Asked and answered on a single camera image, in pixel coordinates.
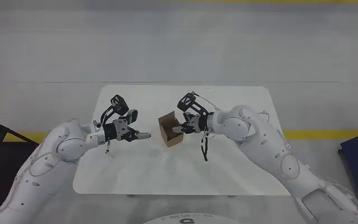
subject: table top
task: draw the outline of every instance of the table top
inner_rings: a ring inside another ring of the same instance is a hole
[[[209,138],[208,162],[200,149],[202,134],[185,135],[183,142],[170,148],[165,145],[158,118],[175,111],[184,122],[176,105],[191,91],[222,110],[240,104],[258,113],[266,110],[269,122],[281,130],[270,93],[263,87],[108,85],[100,93],[93,119],[98,121],[118,94],[130,109],[138,110],[137,121],[130,126],[152,137],[130,143],[111,141],[113,157],[105,154],[106,145],[89,150],[80,159],[74,190],[79,194],[289,195],[223,135]],[[204,100],[197,101],[214,111]]]

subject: white circular base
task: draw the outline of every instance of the white circular base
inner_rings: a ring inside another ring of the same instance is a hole
[[[171,214],[161,218],[156,218],[145,224],[238,224],[237,221],[230,220],[222,216],[204,213],[181,213]]]

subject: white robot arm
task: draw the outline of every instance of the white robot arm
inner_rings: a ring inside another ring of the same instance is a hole
[[[128,111],[124,99],[118,95],[111,102],[101,123],[94,121],[93,124],[80,125],[74,119],[57,126],[46,136],[19,169],[10,193],[0,207],[0,223],[31,223],[34,215],[58,192],[69,174],[76,170],[81,156],[91,148],[112,139],[131,142],[150,138],[149,133],[141,133],[128,126],[135,122],[138,115],[136,110]],[[114,113],[127,115],[106,124]]]
[[[351,198],[297,160],[282,134],[257,112],[241,105],[227,112],[208,113],[195,102],[195,95],[187,94],[179,102],[187,122],[174,132],[206,131],[233,140],[247,158],[282,183],[308,224],[358,223],[358,208]],[[188,108],[199,114],[186,112]],[[255,133],[248,136],[250,127]]]

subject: small cardboard box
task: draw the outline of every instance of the small cardboard box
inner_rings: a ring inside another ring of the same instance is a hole
[[[158,118],[159,127],[162,137],[167,147],[172,147],[183,141],[183,133],[174,133],[172,128],[180,126],[179,121],[175,118],[174,111]]]

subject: yellow line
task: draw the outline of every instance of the yellow line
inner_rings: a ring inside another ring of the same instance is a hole
[[[358,0],[174,0],[174,2],[272,2],[272,3],[357,4]]]
[[[41,143],[48,132],[20,132],[20,134]],[[284,136],[289,140],[351,139],[358,136],[358,130],[284,130]],[[4,141],[22,142],[11,134],[7,134]]]
[[[358,130],[284,130],[290,140],[351,139],[358,136]]]
[[[37,142],[41,143],[43,139],[47,136],[48,132],[19,132],[19,134]],[[7,134],[4,138],[4,142],[23,142],[23,140],[13,136],[12,134]]]

